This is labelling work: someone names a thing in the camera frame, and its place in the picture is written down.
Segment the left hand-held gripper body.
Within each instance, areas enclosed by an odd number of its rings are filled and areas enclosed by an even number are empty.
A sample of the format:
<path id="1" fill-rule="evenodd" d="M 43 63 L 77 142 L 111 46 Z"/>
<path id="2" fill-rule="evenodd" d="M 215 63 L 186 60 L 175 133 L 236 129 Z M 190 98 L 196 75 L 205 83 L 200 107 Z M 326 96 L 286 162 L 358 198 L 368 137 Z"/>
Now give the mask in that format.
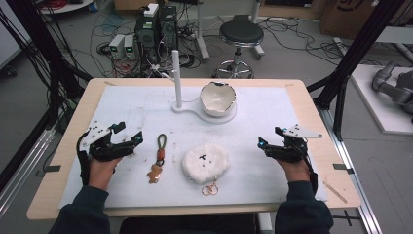
<path id="1" fill-rule="evenodd" d="M 80 162 L 89 162 L 92 158 L 108 162 L 133 154 L 135 147 L 126 146 L 125 141 L 112 143 L 114 134 L 109 127 L 94 121 L 77 141 L 77 156 Z"/>

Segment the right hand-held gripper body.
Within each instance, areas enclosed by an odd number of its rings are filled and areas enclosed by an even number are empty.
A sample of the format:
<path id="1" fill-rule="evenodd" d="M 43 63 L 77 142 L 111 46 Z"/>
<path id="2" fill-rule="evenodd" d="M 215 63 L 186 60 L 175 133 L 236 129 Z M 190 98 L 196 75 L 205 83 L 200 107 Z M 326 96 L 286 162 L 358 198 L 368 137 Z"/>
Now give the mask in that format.
<path id="1" fill-rule="evenodd" d="M 264 150 L 267 157 L 288 163 L 297 163 L 303 160 L 310 163 L 308 155 L 308 138 L 321 138 L 322 134 L 306 129 L 298 124 L 284 128 L 285 137 L 283 146 L 270 144 L 268 150 Z"/>

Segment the person's right hand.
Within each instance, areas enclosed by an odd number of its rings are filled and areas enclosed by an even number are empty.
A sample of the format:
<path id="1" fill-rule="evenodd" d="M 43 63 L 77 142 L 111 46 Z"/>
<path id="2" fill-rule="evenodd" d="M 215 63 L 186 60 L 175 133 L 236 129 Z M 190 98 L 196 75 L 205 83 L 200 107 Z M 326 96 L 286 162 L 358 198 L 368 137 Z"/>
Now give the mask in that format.
<path id="1" fill-rule="evenodd" d="M 309 168 L 303 160 L 297 163 L 288 163 L 278 160 L 278 163 L 283 168 L 288 182 L 310 180 Z"/>

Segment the person's left hand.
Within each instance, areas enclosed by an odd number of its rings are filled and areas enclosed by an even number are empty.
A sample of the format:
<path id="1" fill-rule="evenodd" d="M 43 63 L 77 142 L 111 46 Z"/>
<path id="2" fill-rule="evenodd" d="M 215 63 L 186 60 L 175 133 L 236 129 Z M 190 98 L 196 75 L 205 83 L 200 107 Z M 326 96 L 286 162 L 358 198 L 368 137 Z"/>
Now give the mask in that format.
<path id="1" fill-rule="evenodd" d="M 100 162 L 92 158 L 90 165 L 90 177 L 88 186 L 92 186 L 101 190 L 107 190 L 114 170 L 122 159 L 114 159 L 108 162 Z"/>

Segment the white foam mat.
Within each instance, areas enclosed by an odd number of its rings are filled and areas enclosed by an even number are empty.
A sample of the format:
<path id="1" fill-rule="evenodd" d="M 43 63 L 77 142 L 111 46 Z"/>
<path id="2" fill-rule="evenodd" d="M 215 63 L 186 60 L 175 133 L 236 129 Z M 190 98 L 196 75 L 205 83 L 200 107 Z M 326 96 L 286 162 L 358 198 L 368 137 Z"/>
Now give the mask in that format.
<path id="1" fill-rule="evenodd" d="M 238 87 L 237 115 L 214 125 L 193 113 L 175 113 L 172 87 L 109 86 L 104 89 L 92 121 L 105 127 L 124 122 L 111 137 L 118 143 L 143 133 L 143 142 L 117 166 L 109 184 L 109 208 L 167 208 L 202 205 L 274 204 L 284 201 L 287 185 L 278 163 L 258 148 L 262 137 L 282 144 L 275 127 L 297 124 L 293 105 L 284 88 Z M 158 135 L 168 138 L 161 178 L 150 184 L 147 174 L 156 162 Z M 182 158 L 190 149 L 212 143 L 229 154 L 229 169 L 217 180 L 218 192 L 204 195 L 188 178 Z"/>

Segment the black tape strip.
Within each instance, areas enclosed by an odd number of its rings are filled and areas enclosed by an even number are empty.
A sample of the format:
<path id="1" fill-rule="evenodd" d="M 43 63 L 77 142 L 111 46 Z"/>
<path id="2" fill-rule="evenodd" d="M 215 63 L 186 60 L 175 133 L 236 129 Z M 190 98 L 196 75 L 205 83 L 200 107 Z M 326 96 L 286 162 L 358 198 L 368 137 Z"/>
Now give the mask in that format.
<path id="1" fill-rule="evenodd" d="M 44 177 L 46 173 L 59 172 L 61 165 L 46 166 L 42 170 L 38 170 L 35 174 L 37 177 Z"/>
<path id="2" fill-rule="evenodd" d="M 333 164 L 334 170 L 346 171 L 349 175 L 354 174 L 353 168 L 348 168 L 345 164 Z"/>

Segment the thin wooden stick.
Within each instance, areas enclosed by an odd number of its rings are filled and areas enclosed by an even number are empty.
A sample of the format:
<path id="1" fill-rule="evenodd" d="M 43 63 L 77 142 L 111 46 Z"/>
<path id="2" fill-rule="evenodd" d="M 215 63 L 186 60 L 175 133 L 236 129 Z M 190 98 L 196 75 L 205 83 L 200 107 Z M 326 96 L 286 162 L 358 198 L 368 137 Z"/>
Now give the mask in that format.
<path id="1" fill-rule="evenodd" d="M 329 183 L 323 182 L 324 186 L 328 188 L 335 196 L 337 196 L 344 204 L 348 203 L 348 200 L 342 196 L 334 187 L 332 187 Z"/>

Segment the white eggshell-shaped bowl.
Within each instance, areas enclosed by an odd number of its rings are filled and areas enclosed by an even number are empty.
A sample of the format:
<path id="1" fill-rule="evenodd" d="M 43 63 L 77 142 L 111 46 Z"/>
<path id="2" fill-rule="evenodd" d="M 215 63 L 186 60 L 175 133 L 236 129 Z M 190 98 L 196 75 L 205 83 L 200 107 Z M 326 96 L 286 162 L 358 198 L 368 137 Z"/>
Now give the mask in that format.
<path id="1" fill-rule="evenodd" d="M 206 114 L 212 117 L 228 116 L 236 105 L 236 91 L 228 83 L 209 82 L 202 87 L 200 102 Z"/>

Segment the white stand with pole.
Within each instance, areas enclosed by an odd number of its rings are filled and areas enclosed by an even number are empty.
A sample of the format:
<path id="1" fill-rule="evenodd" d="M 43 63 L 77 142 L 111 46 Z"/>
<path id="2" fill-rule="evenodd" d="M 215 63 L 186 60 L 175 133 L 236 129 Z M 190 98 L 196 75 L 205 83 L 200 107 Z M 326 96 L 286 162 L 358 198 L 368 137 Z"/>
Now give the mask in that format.
<path id="1" fill-rule="evenodd" d="M 199 91 L 199 94 L 195 100 L 188 101 L 188 100 L 182 99 L 179 52 L 177 50 L 173 50 L 171 54 L 172 54 L 172 74 L 173 76 L 170 77 L 165 72 L 162 73 L 162 76 L 170 79 L 174 83 L 175 102 L 171 105 L 172 110 L 175 113 L 193 113 L 197 115 L 204 122 L 214 124 L 214 125 L 225 124 L 225 123 L 232 121 L 237 115 L 237 93 L 236 93 L 236 105 L 228 116 L 212 117 L 206 114 L 203 111 L 201 102 L 200 102 L 201 91 Z"/>

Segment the grey power supply unit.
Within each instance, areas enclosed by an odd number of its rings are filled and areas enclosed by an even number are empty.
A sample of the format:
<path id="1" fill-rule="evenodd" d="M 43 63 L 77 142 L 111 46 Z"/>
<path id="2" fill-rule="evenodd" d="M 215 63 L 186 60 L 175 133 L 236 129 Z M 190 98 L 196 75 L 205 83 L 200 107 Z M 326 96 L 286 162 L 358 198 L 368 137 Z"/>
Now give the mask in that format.
<path id="1" fill-rule="evenodd" d="M 127 59 L 136 59 L 134 37 L 131 34 L 125 36 L 124 48 Z"/>
<path id="2" fill-rule="evenodd" d="M 113 59 L 122 59 L 125 55 L 125 36 L 116 35 L 109 43 L 109 49 Z"/>

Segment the white floor platform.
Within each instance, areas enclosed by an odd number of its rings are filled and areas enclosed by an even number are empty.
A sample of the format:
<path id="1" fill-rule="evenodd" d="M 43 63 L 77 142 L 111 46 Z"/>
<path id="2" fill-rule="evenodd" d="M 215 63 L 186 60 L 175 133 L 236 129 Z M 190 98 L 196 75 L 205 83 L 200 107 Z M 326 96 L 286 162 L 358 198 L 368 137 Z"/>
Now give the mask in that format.
<path id="1" fill-rule="evenodd" d="M 413 115 L 371 88 L 373 77 L 380 69 L 379 65 L 360 64 L 352 74 L 352 81 L 382 133 L 413 136 Z"/>

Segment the black computer tower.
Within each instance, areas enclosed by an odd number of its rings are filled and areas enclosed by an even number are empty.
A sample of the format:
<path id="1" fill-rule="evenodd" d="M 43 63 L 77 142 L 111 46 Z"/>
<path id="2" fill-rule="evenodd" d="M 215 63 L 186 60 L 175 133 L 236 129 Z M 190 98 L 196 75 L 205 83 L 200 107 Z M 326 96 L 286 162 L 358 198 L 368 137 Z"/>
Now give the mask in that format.
<path id="1" fill-rule="evenodd" d="M 158 55 L 160 41 L 158 14 L 155 14 L 154 17 L 146 17 L 141 11 L 137 17 L 134 32 L 140 60 L 146 63 L 158 63 L 160 60 Z"/>
<path id="2" fill-rule="evenodd" d="M 162 6 L 159 14 L 160 39 L 157 54 L 160 62 L 169 59 L 171 52 L 178 49 L 176 7 Z"/>

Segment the black round stool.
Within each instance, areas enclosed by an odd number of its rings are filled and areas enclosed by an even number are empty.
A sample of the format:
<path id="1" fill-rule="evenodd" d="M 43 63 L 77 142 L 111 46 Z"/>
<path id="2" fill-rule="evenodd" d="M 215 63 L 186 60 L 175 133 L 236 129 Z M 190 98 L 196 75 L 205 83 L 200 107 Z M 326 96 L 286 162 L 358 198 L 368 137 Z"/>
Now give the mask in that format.
<path id="1" fill-rule="evenodd" d="M 219 28 L 220 39 L 236 48 L 234 57 L 220 63 L 212 73 L 212 78 L 253 79 L 254 72 L 241 61 L 241 48 L 259 46 L 264 38 L 262 28 L 250 20 L 231 20 L 224 22 Z"/>

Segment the white table leg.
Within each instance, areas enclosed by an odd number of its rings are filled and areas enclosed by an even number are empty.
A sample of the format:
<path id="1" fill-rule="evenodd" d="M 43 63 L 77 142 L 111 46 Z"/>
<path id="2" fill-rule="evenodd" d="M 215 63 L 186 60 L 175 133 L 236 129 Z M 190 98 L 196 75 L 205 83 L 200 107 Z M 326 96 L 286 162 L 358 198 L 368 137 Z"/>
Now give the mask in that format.
<path id="1" fill-rule="evenodd" d="M 197 45 L 202 56 L 202 61 L 208 61 L 210 56 L 203 37 L 203 4 L 204 0 L 197 0 L 197 31 L 195 35 Z"/>
<path id="2" fill-rule="evenodd" d="M 250 14 L 250 21 L 257 23 L 259 9 L 261 6 L 262 0 L 253 0 L 253 6 Z M 262 40 L 260 40 L 256 45 L 254 45 L 250 50 L 254 52 L 257 59 L 262 59 L 265 56 L 265 52 L 261 47 Z"/>

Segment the white box device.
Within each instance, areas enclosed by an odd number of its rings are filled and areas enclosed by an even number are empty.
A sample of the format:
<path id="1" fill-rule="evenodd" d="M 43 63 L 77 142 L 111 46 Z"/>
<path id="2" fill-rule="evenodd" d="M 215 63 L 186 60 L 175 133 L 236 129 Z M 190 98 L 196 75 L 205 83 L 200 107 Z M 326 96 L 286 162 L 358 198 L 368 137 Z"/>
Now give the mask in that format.
<path id="1" fill-rule="evenodd" d="M 159 5 L 158 5 L 158 4 L 156 4 L 156 3 L 150 3 L 150 4 L 146 7 L 143 15 L 146 16 L 146 17 L 148 17 L 148 18 L 153 18 L 153 17 L 155 17 L 156 14 L 158 13 L 158 10 L 159 10 Z"/>

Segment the round white table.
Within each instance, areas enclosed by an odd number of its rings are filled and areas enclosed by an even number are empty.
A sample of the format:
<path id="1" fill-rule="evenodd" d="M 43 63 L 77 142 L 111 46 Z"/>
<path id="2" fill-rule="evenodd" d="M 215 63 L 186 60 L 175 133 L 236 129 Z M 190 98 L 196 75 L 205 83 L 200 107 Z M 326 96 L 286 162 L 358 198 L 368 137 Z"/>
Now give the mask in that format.
<path id="1" fill-rule="evenodd" d="M 40 8 L 42 14 L 60 14 L 60 13 L 67 13 L 76 11 L 85 7 L 89 7 L 93 5 L 95 0 L 83 0 L 82 3 L 79 4 L 71 4 L 69 1 L 66 1 L 65 4 L 59 4 L 55 7 L 50 7 L 49 5 L 45 4 Z"/>

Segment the brown cardboard box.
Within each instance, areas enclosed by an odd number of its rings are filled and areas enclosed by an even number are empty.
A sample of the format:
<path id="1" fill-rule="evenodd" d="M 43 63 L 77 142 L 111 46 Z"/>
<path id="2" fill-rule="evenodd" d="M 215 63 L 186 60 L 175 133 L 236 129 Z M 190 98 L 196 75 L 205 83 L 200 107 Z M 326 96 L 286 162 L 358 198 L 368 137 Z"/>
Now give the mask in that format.
<path id="1" fill-rule="evenodd" d="M 326 0 L 319 21 L 321 34 L 355 39 L 380 0 Z"/>

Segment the gingerbread figure keychain green loop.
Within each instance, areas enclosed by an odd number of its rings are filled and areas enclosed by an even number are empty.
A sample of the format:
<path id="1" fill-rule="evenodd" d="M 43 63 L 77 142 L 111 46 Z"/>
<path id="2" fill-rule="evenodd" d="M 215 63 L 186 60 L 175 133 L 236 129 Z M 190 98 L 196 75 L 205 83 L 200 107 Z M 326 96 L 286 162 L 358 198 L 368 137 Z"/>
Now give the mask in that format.
<path id="1" fill-rule="evenodd" d="M 167 145 L 167 136 L 165 134 L 158 135 L 157 143 L 158 150 L 156 155 L 156 162 L 151 166 L 150 172 L 147 174 L 149 183 L 154 184 L 159 181 L 163 171 L 163 164 L 165 163 L 165 148 Z"/>

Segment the aluminium floor rail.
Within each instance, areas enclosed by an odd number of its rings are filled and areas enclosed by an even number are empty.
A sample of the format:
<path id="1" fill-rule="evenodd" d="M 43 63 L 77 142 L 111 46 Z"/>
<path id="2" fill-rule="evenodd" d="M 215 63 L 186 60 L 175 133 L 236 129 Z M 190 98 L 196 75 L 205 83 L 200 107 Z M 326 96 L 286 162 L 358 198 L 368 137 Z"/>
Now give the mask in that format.
<path id="1" fill-rule="evenodd" d="M 34 141 L 28 152 L 23 154 L 22 163 L 18 166 L 17 171 L 13 173 L 5 188 L 0 192 L 0 219 L 11 207 L 55 135 L 55 128 L 44 130 Z"/>
<path id="2" fill-rule="evenodd" d="M 326 126 L 330 138 L 332 139 L 333 144 L 336 147 L 336 150 L 338 151 L 338 154 L 343 161 L 343 164 L 346 167 L 346 171 L 348 172 L 353 185 L 355 186 L 355 190 L 360 199 L 360 206 L 357 208 L 357 211 L 360 215 L 366 233 L 383 234 L 379 222 L 370 206 L 368 198 L 357 176 L 357 171 L 354 167 L 354 164 L 346 148 L 346 145 L 343 141 L 339 139 L 338 135 L 335 134 L 333 131 L 333 116 L 331 115 L 329 110 L 321 109 L 319 109 L 319 115 L 324 125 Z"/>

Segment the black metal frame stand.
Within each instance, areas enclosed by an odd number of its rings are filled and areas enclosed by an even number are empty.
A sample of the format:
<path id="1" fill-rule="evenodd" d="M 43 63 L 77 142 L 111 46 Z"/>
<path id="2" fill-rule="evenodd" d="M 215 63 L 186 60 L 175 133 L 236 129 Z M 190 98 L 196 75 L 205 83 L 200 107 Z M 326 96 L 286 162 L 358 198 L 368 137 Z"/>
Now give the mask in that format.
<path id="1" fill-rule="evenodd" d="M 375 10 L 333 72 L 307 87 L 309 93 L 322 88 L 321 93 L 314 98 L 315 106 L 322 110 L 328 110 L 331 102 L 336 99 L 332 130 L 339 141 L 343 140 L 342 121 L 348 81 L 404 1 L 379 0 Z"/>
<path id="2" fill-rule="evenodd" d="M 16 29 L 13 29 L 8 18 L 0 8 L 0 22 L 26 54 L 38 77 L 48 89 L 49 107 L 23 142 L 18 152 L 0 173 L 0 192 L 5 190 L 12 177 L 17 173 L 22 161 L 26 158 L 25 154 L 34 145 L 34 140 L 43 130 L 49 130 L 52 124 L 57 121 L 58 110 L 62 105 L 69 99 L 74 100 L 83 94 L 85 89 L 80 86 L 78 79 L 84 80 L 86 83 L 93 79 L 89 73 L 82 71 L 63 57 L 50 30 L 45 25 L 42 14 L 34 0 L 5 1 L 43 58 L 43 60 L 37 58 L 33 48 L 29 43 L 24 42 L 23 37 L 18 35 Z"/>

